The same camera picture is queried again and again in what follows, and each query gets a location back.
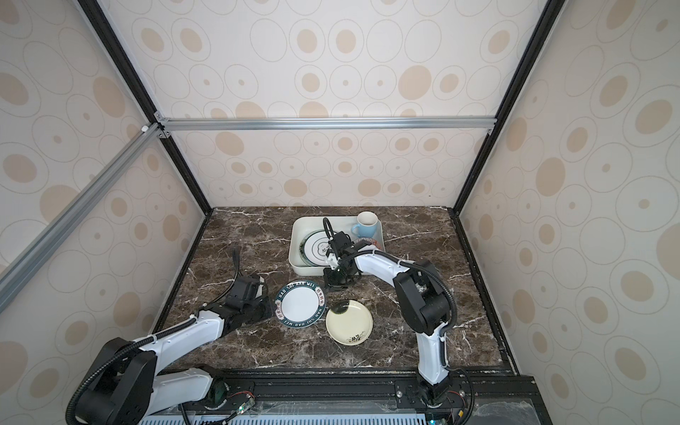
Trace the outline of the blue mug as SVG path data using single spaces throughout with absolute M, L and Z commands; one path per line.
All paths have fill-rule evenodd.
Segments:
M 362 212 L 357 216 L 357 222 L 352 226 L 352 233 L 356 237 L 374 238 L 380 221 L 374 212 Z

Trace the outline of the black corner frame post left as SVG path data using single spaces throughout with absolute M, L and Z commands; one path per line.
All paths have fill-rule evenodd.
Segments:
M 173 136 L 166 131 L 165 127 L 159 121 L 158 108 L 154 104 L 146 85 L 143 83 L 140 75 L 136 71 L 129 55 L 126 53 L 123 45 L 120 42 L 120 37 L 115 34 L 114 29 L 109 22 L 109 19 L 104 15 L 104 9 L 99 5 L 98 1 L 78 0 L 77 5 L 83 10 L 85 19 L 90 23 L 94 29 L 99 41 L 103 44 L 108 56 L 117 68 L 124 83 L 134 97 L 134 100 L 141 108 L 143 115 L 151 124 L 158 124 L 164 135 L 160 137 L 160 141 L 175 168 L 179 172 L 180 177 L 187 185 L 189 192 L 194 200 L 198 203 L 198 207 L 205 216 L 209 216 L 212 212 L 212 207 L 200 189 L 198 181 L 189 169 L 189 165 L 182 155 Z

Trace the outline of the white plastic bin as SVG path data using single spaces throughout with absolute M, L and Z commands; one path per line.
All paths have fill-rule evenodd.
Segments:
M 357 222 L 357 215 L 355 216 L 329 216 L 329 222 L 335 233 L 340 231 L 347 233 L 347 235 L 352 239 L 353 243 L 359 240 L 365 240 L 366 237 L 356 237 L 351 229 L 352 226 Z M 382 223 L 378 225 L 375 237 L 373 239 L 377 240 L 384 248 L 384 232 L 382 231 Z M 290 249 L 288 260 L 293 268 L 293 271 L 298 276 L 322 276 L 324 267 L 309 267 L 301 259 L 299 246 L 303 241 L 303 238 L 312 232 L 324 230 L 323 227 L 323 217 L 322 216 L 309 216 L 297 219 L 293 223 L 291 239 L 290 239 Z

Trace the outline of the aluminium rail back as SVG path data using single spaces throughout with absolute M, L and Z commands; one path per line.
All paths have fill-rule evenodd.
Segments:
M 267 119 L 169 119 L 160 121 L 170 131 L 217 130 L 356 130 L 356 129 L 492 129 L 492 116 L 462 117 L 329 117 Z

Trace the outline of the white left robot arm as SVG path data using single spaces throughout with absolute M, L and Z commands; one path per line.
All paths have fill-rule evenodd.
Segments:
M 184 355 L 271 318 L 262 277 L 240 276 L 216 301 L 188 320 L 156 334 L 107 342 L 70 398 L 68 424 L 138 424 L 169 407 L 205 398 L 214 384 L 210 368 L 165 373 Z

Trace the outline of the white ringed plate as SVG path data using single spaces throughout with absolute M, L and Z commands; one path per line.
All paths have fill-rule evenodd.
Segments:
M 301 259 L 309 267 L 326 267 L 328 250 L 329 238 L 324 230 L 310 233 L 299 246 Z

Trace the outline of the aluminium rail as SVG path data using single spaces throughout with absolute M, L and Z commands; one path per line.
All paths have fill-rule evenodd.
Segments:
M 492 129 L 492 116 L 462 117 L 329 117 L 267 119 L 169 119 L 160 121 L 170 131 L 217 130 L 356 130 L 356 129 Z
M 5 310 L 55 253 L 84 218 L 106 196 L 131 164 L 159 138 L 160 125 L 152 123 L 140 132 L 70 204 L 18 256 L 1 275 L 1 309 Z

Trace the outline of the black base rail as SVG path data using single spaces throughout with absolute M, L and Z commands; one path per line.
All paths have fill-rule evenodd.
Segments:
M 187 402 L 147 424 L 549 424 L 537 382 L 508 369 L 469 368 L 428 406 L 413 370 L 234 370 L 213 408 Z

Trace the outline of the cream yellow small plate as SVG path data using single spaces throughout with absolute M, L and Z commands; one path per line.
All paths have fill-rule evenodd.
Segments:
M 362 344 L 370 337 L 373 324 L 373 316 L 368 308 L 355 300 L 335 304 L 326 316 L 326 329 L 340 345 Z

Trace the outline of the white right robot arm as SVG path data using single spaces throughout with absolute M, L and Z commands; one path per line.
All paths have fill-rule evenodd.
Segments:
M 370 274 L 395 290 L 400 312 L 416 333 L 421 399 L 429 407 L 444 403 L 453 385 L 446 334 L 457 323 L 458 309 L 437 268 L 428 260 L 412 262 L 377 249 L 366 241 L 352 242 L 339 234 L 329 240 L 324 283 L 346 289 Z

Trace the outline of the black corner frame post right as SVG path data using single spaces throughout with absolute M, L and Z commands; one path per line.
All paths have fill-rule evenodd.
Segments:
M 529 42 L 520 58 L 519 65 L 515 70 L 508 88 L 506 89 L 506 93 L 499 105 L 499 109 L 495 115 L 496 123 L 490 134 L 483 140 L 480 151 L 476 154 L 475 161 L 463 184 L 460 195 L 453 208 L 450 208 L 450 215 L 453 218 L 460 216 L 464 206 L 469 200 L 565 4 L 565 0 L 549 0 L 545 3 L 543 12 L 538 19 L 534 31 L 531 33 Z

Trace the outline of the aluminium rail left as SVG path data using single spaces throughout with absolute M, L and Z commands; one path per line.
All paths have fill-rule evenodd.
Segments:
M 84 218 L 106 196 L 131 164 L 159 138 L 160 125 L 152 123 L 140 132 L 70 204 L 18 256 L 1 275 L 1 309 L 5 310 L 55 253 Z

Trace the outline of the black corner frame post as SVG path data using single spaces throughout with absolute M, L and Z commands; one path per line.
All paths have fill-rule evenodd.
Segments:
M 173 136 L 166 131 L 165 127 L 159 121 L 158 108 L 154 104 L 146 85 L 143 83 L 140 75 L 136 71 L 129 55 L 126 53 L 123 45 L 120 42 L 120 37 L 115 34 L 114 29 L 109 22 L 109 19 L 104 15 L 104 9 L 99 5 L 98 1 L 78 0 L 77 5 L 83 10 L 85 19 L 90 23 L 94 29 L 99 41 L 103 44 L 108 56 L 117 68 L 124 83 L 134 97 L 134 100 L 141 108 L 143 115 L 151 124 L 158 124 L 164 135 L 160 137 L 160 141 L 175 168 L 179 172 L 180 177 L 187 185 L 189 192 L 194 200 L 198 203 L 198 207 L 205 216 L 209 216 L 212 212 L 212 207 L 200 189 L 198 181 L 189 169 L 189 165 L 182 155 Z
M 543 12 L 538 19 L 534 31 L 531 33 L 529 42 L 520 58 L 519 65 L 515 70 L 508 88 L 506 89 L 506 93 L 499 105 L 499 109 L 495 115 L 496 123 L 490 134 L 483 140 L 480 151 L 476 154 L 475 161 L 463 184 L 460 195 L 453 208 L 450 208 L 450 215 L 453 218 L 460 216 L 464 206 L 469 200 L 565 4 L 565 0 L 549 0 L 545 3 Z

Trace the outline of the green rimmed white plate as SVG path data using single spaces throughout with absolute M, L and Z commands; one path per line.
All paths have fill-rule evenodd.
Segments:
M 326 296 L 320 285 L 309 280 L 297 280 L 278 291 L 274 299 L 274 314 L 283 326 L 304 329 L 322 318 L 326 306 Z

